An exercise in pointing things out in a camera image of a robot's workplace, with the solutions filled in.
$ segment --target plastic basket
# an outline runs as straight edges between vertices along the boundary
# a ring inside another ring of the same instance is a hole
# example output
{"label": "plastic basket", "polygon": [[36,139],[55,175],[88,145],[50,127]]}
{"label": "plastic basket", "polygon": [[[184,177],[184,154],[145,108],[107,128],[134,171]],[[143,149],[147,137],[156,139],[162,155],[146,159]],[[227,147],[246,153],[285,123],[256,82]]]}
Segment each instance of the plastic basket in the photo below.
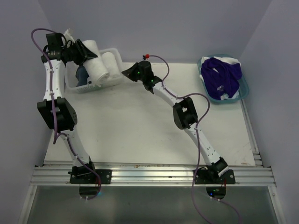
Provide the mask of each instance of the plastic basket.
{"label": "plastic basket", "polygon": [[[230,56],[230,55],[224,55],[224,54],[219,54],[219,55],[209,55],[208,57],[232,57],[232,56]],[[201,59],[198,61],[197,66],[198,66],[198,69],[199,69],[199,74],[201,74]],[[209,95],[209,93],[207,92],[205,83],[203,81],[202,81],[202,84],[204,85],[206,94],[209,97],[209,99],[210,99],[211,102],[214,102],[214,103],[217,103],[217,104],[229,104],[229,103],[236,102],[236,101],[238,101],[240,99],[244,99],[249,94],[249,87],[247,85],[247,82],[246,82],[245,77],[244,77],[243,74],[242,74],[242,78],[240,80],[238,80],[238,82],[240,84],[240,87],[239,87],[239,97],[237,97],[235,99],[225,99],[225,100],[218,100],[218,99],[212,98]]]}
{"label": "plastic basket", "polygon": [[[118,52],[117,49],[115,48],[109,48],[109,49],[105,49],[105,50],[100,50],[100,54],[104,54],[106,52],[111,52],[112,54],[114,54],[117,65],[118,65],[118,69],[120,70],[120,72],[122,72],[123,67],[122,67],[122,60],[121,60],[121,55]],[[82,86],[78,86],[78,80],[76,78],[76,71],[77,68],[79,66],[76,65],[75,63],[67,63],[67,74],[64,77],[65,79],[65,85],[66,88],[71,90],[72,92],[76,92],[76,93],[86,93],[86,92],[91,92],[91,91],[95,91],[95,90],[100,90],[109,86],[113,86],[113,85],[118,85],[123,81],[123,75],[121,74],[119,77],[117,78],[108,78],[108,80],[101,84],[101,85],[95,85],[95,84],[87,84],[87,85],[82,85]]]}

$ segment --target white basket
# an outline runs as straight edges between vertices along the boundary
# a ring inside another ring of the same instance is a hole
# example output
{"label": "white basket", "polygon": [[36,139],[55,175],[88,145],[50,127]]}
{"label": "white basket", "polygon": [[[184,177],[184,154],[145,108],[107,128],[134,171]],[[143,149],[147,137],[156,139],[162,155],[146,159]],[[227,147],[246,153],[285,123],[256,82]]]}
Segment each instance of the white basket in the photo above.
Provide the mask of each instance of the white basket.
{"label": "white basket", "polygon": [[[116,59],[117,65],[118,65],[118,69],[120,72],[122,72],[123,68],[122,68],[122,60],[121,60],[121,55],[118,52],[117,49],[115,48],[109,48],[109,49],[105,49],[105,50],[100,50],[100,54],[104,54],[106,52],[111,52],[112,54],[114,54],[114,57]],[[113,85],[118,85],[123,81],[123,75],[121,74],[121,76],[116,77],[116,78],[108,78],[108,80],[101,84],[101,85],[95,85],[95,84],[87,84],[87,85],[82,85],[82,86],[78,86],[78,80],[76,78],[76,71],[77,68],[79,67],[78,65],[76,65],[74,62],[71,63],[67,63],[67,74],[64,77],[65,79],[65,84],[66,87],[71,90],[72,92],[76,92],[76,93],[85,93],[85,92],[91,92],[91,91],[95,91],[95,90],[100,90],[109,86],[113,86]]]}

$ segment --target black mounting plate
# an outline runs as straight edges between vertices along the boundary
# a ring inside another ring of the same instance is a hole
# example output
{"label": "black mounting plate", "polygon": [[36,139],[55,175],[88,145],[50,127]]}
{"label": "black mounting plate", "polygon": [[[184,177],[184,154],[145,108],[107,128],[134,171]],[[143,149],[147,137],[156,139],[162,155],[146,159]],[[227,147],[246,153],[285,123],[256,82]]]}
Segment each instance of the black mounting plate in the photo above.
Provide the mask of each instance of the black mounting plate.
{"label": "black mounting plate", "polygon": [[207,169],[199,169],[195,177],[195,184],[223,184],[224,180],[226,180],[226,184],[235,184],[235,175],[232,169],[229,169],[220,178],[214,180],[210,178]]}
{"label": "black mounting plate", "polygon": [[[110,184],[111,183],[111,174],[112,170],[110,169],[96,169],[95,172],[100,176],[101,178],[101,184]],[[96,178],[94,174],[91,174],[92,177],[89,179],[78,179],[76,177],[70,178],[71,184],[95,184]]]}

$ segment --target white cloth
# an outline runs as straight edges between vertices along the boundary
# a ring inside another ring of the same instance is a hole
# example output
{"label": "white cloth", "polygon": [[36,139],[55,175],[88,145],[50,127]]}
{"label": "white cloth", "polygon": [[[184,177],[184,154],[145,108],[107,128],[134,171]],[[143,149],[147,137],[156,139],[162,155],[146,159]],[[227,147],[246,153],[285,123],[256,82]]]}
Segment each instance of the white cloth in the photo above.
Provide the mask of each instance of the white cloth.
{"label": "white cloth", "polygon": [[[239,63],[240,66],[241,66],[241,63],[239,62],[239,60],[235,59],[235,58],[232,58],[232,57],[214,57],[214,58],[216,58],[216,59],[218,59],[218,60],[220,60],[222,62],[226,62],[228,64],[238,64]],[[201,64],[203,64],[203,62],[205,62],[205,60],[207,60],[207,59],[209,59],[209,57],[202,57],[201,58]],[[205,81],[204,81],[204,78],[202,77],[201,74],[200,74],[199,77],[201,78],[202,82],[204,83]],[[225,99],[236,99],[237,97],[239,97],[239,91],[237,91],[232,96],[232,98],[229,98],[227,93],[223,94],[220,98],[221,98],[221,100],[225,100]]]}
{"label": "white cloth", "polygon": [[102,60],[110,73],[110,78],[118,78],[121,76],[120,70],[118,69],[118,65],[113,53],[106,52],[102,54]]}
{"label": "white cloth", "polygon": [[96,54],[98,57],[87,60],[83,63],[92,84],[102,84],[107,81],[109,78],[109,72],[106,66],[104,65],[98,45],[94,40],[87,40],[82,42],[91,52]]}

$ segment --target glass panel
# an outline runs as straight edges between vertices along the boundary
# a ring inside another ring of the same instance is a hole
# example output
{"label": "glass panel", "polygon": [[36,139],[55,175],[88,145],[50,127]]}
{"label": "glass panel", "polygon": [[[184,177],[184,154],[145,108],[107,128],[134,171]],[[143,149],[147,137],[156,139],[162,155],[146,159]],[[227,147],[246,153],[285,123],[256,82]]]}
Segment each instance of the glass panel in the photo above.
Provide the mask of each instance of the glass panel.
{"label": "glass panel", "polygon": [[[196,201],[213,223],[236,224],[237,214],[211,200],[205,188],[196,188]],[[267,187],[227,188],[225,201],[235,206],[244,224],[276,224]],[[40,186],[29,224],[198,224],[204,221],[191,201],[187,187],[103,187],[88,202],[79,198],[78,187]]]}

